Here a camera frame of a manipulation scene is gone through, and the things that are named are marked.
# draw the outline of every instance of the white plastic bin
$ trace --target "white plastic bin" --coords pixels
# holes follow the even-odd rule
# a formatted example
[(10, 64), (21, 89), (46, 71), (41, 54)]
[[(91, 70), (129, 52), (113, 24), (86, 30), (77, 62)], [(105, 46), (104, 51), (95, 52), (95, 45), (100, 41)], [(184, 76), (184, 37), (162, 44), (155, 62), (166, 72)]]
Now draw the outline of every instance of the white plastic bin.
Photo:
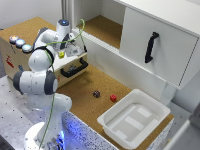
[(169, 115), (170, 109), (133, 90), (98, 118), (105, 133), (126, 149), (136, 149)]

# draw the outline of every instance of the red ball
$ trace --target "red ball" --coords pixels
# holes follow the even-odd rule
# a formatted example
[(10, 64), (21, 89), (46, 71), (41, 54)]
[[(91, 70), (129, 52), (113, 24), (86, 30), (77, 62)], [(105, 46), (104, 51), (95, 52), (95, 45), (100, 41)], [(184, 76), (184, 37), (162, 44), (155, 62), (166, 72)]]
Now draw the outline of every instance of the red ball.
[(117, 96), (115, 94), (110, 95), (110, 100), (115, 102), (117, 100)]

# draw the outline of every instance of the white cabinet door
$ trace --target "white cabinet door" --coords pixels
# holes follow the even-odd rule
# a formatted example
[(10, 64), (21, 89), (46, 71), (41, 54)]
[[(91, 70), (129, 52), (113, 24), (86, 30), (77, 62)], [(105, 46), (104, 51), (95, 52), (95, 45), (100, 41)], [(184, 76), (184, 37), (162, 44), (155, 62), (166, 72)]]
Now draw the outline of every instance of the white cabinet door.
[[(152, 61), (145, 63), (153, 32)], [(120, 54), (179, 86), (198, 38), (159, 20), (126, 8)]]

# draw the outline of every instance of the brown box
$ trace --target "brown box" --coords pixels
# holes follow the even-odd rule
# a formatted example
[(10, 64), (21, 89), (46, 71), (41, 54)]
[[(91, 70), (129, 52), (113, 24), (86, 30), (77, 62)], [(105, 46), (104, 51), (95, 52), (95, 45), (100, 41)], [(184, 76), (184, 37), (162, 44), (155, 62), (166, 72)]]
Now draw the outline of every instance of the brown box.
[[(28, 66), (28, 60), (31, 54), (25, 54), (22, 52), (21, 49), (18, 49), (15, 45), (10, 44), (10, 36), (17, 35), (19, 36), (19, 38), (24, 39), (27, 44), (32, 45), (37, 36), (38, 31), (43, 27), (48, 27), (49, 29), (55, 30), (55, 27), (53, 25), (39, 17), (36, 17), (28, 21), (22, 22), (20, 24), (17, 24), (15, 26), (12, 26), (10, 28), (7, 28), (3, 31), (0, 31), (1, 56), (4, 63), (5, 72), (11, 79), (13, 79), (15, 73), (20, 70), (30, 71), (30, 68)], [(69, 78), (66, 78), (61, 74), (60, 70), (62, 68), (65, 72), (68, 72), (72, 65), (76, 66), (76, 68), (81, 66), (82, 64), (80, 63), (80, 58), (83, 58), (84, 61), (87, 61), (87, 54), (82, 54), (70, 63), (55, 69), (55, 75), (58, 79), (58, 87), (74, 79), (86, 70), (83, 69), (82, 71)]]

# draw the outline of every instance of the black handle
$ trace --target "black handle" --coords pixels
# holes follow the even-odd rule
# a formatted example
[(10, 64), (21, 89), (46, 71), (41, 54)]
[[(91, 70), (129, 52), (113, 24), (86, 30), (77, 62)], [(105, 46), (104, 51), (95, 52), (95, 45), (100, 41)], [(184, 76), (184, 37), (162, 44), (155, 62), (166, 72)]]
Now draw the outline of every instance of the black handle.
[(72, 70), (72, 71), (65, 72), (64, 69), (62, 68), (60, 70), (61, 74), (64, 77), (70, 78), (70, 77), (77, 74), (78, 72), (80, 72), (81, 70), (85, 69), (88, 66), (88, 63), (86, 61), (84, 61), (83, 58), (80, 58), (80, 63), (82, 65), (80, 67), (76, 68), (75, 70)]
[(149, 40), (147, 52), (146, 52), (146, 56), (145, 56), (145, 63), (146, 64), (153, 60), (153, 57), (151, 56), (151, 52), (152, 52), (152, 49), (153, 49), (154, 40), (158, 37), (159, 37), (159, 34), (156, 33), (156, 32), (153, 32), (153, 35), (151, 36), (151, 38)]

